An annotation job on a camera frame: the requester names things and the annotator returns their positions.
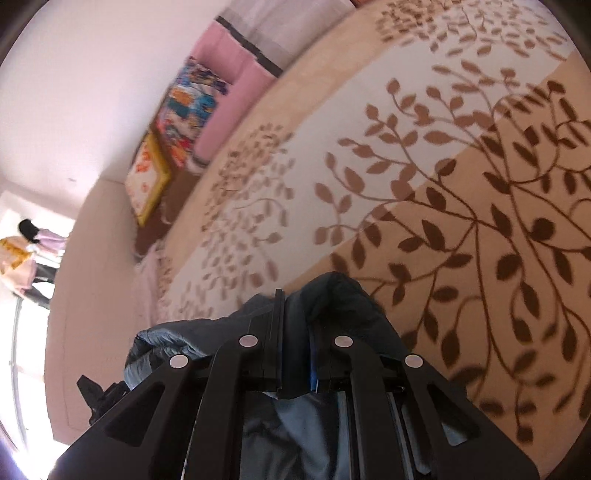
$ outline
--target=black bracket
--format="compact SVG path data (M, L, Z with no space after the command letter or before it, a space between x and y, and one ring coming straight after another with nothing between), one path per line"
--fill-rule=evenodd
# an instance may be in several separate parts
M177 355L103 415L50 480L237 480L247 391L281 392L284 295L212 357ZM347 405L350 480L535 480L535 465L424 359L310 332L317 392Z

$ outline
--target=patterned rug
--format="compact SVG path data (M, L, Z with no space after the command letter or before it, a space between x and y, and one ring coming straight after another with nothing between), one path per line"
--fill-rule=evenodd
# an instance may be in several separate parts
M163 318L345 272L548 474L591 412L590 85L535 0L375 0L197 185Z

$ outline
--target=woman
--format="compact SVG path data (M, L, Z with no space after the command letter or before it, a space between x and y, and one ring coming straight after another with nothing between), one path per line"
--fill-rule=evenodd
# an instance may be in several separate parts
M49 301L37 290L35 283L54 283L57 269L38 264L29 244L20 236L9 236L0 240L0 279L17 295L49 309Z
M18 231L29 243L40 246L53 255L60 255L66 248L67 239L46 228L37 228L31 219L18 224Z

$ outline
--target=screw head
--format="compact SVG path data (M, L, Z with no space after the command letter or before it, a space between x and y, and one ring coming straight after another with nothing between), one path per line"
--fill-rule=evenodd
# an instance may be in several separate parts
M170 366L173 368L183 368L189 363L189 359L184 355L175 355L170 359Z
M258 338L256 338L254 335L244 335L240 337L238 343L240 343L240 345L242 345L243 347L251 348L258 343Z
M341 348L349 348L353 345L353 339L346 335L339 335L335 338L335 345Z
M423 366L423 359L418 355L407 355L407 357L404 359L404 363L410 368L419 368Z

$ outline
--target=colorful cushion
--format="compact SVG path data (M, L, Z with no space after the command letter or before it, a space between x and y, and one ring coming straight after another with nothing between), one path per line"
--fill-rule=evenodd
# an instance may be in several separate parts
M229 84L189 57L156 116L161 144L179 168L193 155L201 130L228 94Z
M144 226L169 181L170 168L154 133L148 131L125 180L125 190L140 226Z

